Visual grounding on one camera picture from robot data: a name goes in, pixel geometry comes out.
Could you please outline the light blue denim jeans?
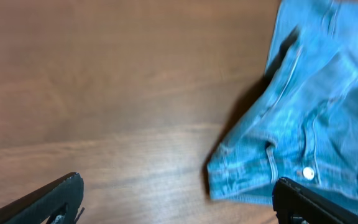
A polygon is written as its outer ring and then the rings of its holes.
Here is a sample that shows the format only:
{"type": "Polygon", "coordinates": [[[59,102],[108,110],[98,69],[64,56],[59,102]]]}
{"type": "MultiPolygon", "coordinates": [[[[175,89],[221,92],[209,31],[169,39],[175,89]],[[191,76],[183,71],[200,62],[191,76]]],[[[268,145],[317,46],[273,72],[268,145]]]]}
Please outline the light blue denim jeans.
{"type": "Polygon", "coordinates": [[[358,215],[358,1],[283,0],[265,78],[208,163],[210,197],[271,205],[288,177],[358,215]]]}

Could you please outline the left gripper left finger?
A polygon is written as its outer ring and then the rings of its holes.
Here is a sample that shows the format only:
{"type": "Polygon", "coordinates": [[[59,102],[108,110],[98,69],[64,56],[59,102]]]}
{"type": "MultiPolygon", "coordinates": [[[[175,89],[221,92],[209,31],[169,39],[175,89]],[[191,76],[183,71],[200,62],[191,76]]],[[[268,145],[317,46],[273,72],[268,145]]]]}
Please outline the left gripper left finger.
{"type": "Polygon", "coordinates": [[[84,196],[84,181],[68,173],[26,196],[0,208],[0,224],[62,223],[78,221],[84,196]]]}

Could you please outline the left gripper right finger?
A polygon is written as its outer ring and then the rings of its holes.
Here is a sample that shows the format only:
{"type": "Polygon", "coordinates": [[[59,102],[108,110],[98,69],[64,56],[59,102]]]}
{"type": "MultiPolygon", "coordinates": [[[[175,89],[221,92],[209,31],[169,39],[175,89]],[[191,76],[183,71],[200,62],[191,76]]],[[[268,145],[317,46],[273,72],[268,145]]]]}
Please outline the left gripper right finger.
{"type": "Polygon", "coordinates": [[[279,223],[358,223],[358,176],[304,185],[281,177],[272,200],[279,223]]]}

